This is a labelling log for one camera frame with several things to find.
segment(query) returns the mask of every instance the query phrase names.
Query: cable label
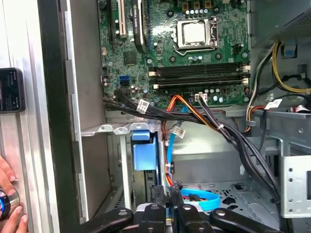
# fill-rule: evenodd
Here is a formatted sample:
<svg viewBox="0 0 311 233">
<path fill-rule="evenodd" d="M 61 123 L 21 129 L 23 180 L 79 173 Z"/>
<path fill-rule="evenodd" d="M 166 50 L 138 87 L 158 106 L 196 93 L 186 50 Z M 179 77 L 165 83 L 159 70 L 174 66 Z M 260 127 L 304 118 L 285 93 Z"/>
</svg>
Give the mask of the cable label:
<svg viewBox="0 0 311 233">
<path fill-rule="evenodd" d="M 140 99 L 136 110 L 140 113 L 145 114 L 148 109 L 149 104 L 150 103 L 148 101 Z"/>
<path fill-rule="evenodd" d="M 177 125 L 174 126 L 173 128 L 173 134 L 177 135 L 178 137 L 180 138 L 184 138 L 184 135 L 185 135 L 185 130 Z"/>
<path fill-rule="evenodd" d="M 277 99 L 275 101 L 269 102 L 264 109 L 268 110 L 270 108 L 278 108 L 281 102 L 282 102 L 282 99 Z"/>
</svg>

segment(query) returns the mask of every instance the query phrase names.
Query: pcie slot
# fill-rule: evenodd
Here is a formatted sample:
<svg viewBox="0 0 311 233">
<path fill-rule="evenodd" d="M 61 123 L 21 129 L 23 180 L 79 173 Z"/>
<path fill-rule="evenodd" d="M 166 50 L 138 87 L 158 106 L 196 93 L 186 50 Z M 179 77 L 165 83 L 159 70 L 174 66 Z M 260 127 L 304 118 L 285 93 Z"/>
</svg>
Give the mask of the pcie slot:
<svg viewBox="0 0 311 233">
<path fill-rule="evenodd" d="M 109 42 L 112 50 L 115 48 L 115 32 L 114 32 L 114 20 L 113 20 L 113 0 L 107 0 L 107 16 L 109 23 Z"/>
<path fill-rule="evenodd" d="M 153 80 L 154 89 L 191 87 L 205 84 L 247 84 L 249 75 L 227 75 L 207 78 L 182 78 L 182 79 L 155 79 Z"/>
<path fill-rule="evenodd" d="M 222 73 L 241 73 L 244 72 L 244 66 L 247 64 L 211 64 L 211 65 L 193 65 L 178 67 L 154 67 L 150 76 L 159 76 L 164 78 L 179 78 L 185 76 L 222 74 Z"/>
<path fill-rule="evenodd" d="M 120 37 L 126 38 L 126 18 L 125 18 L 125 6 L 124 0 L 118 0 L 118 8 L 119 8 L 119 27 L 120 27 Z"/>
</svg>

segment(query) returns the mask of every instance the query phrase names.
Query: cpu socket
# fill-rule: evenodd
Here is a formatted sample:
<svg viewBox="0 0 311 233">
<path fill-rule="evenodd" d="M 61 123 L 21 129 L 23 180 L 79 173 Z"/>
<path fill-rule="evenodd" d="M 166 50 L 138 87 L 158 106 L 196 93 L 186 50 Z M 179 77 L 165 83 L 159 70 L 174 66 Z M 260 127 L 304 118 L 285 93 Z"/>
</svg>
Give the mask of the cpu socket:
<svg viewBox="0 0 311 233">
<path fill-rule="evenodd" d="M 175 50 L 214 50 L 218 47 L 216 17 L 178 21 L 172 38 L 178 46 Z"/>
</svg>

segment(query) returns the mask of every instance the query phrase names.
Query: fingernail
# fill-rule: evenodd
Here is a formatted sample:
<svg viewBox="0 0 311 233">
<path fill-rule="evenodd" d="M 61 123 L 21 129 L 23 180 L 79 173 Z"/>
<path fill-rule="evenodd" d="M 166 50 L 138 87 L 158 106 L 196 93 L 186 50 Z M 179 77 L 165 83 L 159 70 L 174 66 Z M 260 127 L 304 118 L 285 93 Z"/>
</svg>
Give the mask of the fingernail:
<svg viewBox="0 0 311 233">
<path fill-rule="evenodd" d="M 20 214 L 22 209 L 23 209 L 23 207 L 19 206 L 19 207 L 16 208 L 15 211 L 16 211 L 17 214 Z"/>
<path fill-rule="evenodd" d="M 22 217 L 22 221 L 23 221 L 24 223 L 27 223 L 27 221 L 28 221 L 28 216 L 27 216 L 27 215 L 24 215 L 24 216 Z"/>
<path fill-rule="evenodd" d="M 9 195 L 9 196 L 11 196 L 11 195 L 13 195 L 13 194 L 15 194 L 15 189 L 11 189 L 11 190 L 8 192 L 8 195 Z"/>
</svg>

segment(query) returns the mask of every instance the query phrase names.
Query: blue sata port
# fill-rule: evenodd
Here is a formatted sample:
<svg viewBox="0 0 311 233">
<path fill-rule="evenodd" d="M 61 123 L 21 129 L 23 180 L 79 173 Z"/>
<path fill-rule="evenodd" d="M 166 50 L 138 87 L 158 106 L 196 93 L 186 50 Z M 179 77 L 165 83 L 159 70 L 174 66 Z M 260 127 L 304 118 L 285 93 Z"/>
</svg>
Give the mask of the blue sata port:
<svg viewBox="0 0 311 233">
<path fill-rule="evenodd" d="M 121 75 L 119 76 L 120 85 L 129 85 L 130 84 L 130 76 L 129 75 Z"/>
</svg>

